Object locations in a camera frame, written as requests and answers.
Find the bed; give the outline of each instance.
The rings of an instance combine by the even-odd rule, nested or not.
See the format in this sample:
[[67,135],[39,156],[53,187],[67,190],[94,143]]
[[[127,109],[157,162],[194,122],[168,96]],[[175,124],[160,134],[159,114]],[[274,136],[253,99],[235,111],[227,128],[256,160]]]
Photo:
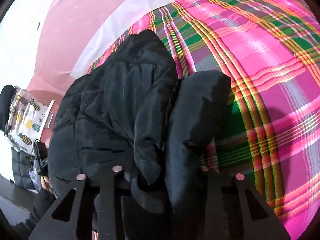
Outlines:
[[179,78],[232,78],[227,122],[202,164],[250,178],[297,239],[320,206],[320,26],[304,0],[175,0],[130,26],[87,72],[145,29]]

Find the black sleeve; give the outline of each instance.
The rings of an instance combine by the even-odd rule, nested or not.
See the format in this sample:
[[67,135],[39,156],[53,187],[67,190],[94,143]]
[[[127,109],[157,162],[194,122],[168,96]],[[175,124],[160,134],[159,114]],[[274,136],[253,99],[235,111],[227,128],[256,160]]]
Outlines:
[[36,227],[37,223],[44,216],[47,210],[51,207],[55,201],[55,196],[41,188],[39,194],[35,198],[35,203],[30,213],[29,219],[24,223],[19,223],[12,227],[19,239],[28,239],[32,230]]

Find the colorful checkered blanket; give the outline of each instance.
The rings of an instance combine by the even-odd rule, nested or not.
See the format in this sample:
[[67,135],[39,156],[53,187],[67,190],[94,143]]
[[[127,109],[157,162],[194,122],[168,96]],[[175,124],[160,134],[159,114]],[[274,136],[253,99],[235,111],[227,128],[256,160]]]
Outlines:
[[128,35],[153,30],[180,78],[218,69],[232,78],[229,116],[203,164],[241,172],[293,240],[320,206],[320,26],[304,0],[175,0]]

